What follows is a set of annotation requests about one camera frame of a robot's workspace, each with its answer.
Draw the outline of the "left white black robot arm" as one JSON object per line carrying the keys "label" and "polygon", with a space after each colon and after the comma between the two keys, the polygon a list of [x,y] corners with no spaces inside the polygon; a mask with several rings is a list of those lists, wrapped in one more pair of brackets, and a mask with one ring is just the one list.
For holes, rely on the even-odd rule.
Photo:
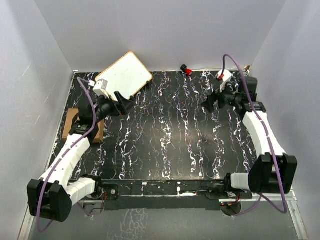
{"label": "left white black robot arm", "polygon": [[103,195],[100,177],[85,174],[76,182],[69,180],[99,132],[98,124],[106,117],[125,116],[134,106],[133,96],[126,99],[118,91],[114,94],[116,100],[99,96],[96,103],[90,100],[88,106],[78,109],[59,155],[39,179],[31,179],[27,185],[31,216],[64,222],[80,200],[87,196],[97,200]]}

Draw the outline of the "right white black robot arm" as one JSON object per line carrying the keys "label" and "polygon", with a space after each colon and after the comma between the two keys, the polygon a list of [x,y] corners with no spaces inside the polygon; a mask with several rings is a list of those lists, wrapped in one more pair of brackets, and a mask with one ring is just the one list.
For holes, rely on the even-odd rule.
{"label": "right white black robot arm", "polygon": [[239,84],[235,91],[230,77],[218,77],[221,85],[209,95],[201,105],[210,113],[217,103],[221,109],[232,106],[239,114],[254,144],[257,160],[248,173],[229,173],[224,178],[223,194],[233,199],[241,190],[252,193],[288,194],[291,190],[298,161],[288,155],[280,146],[268,122],[267,111],[262,102],[257,101],[258,80],[246,77],[248,84]]}

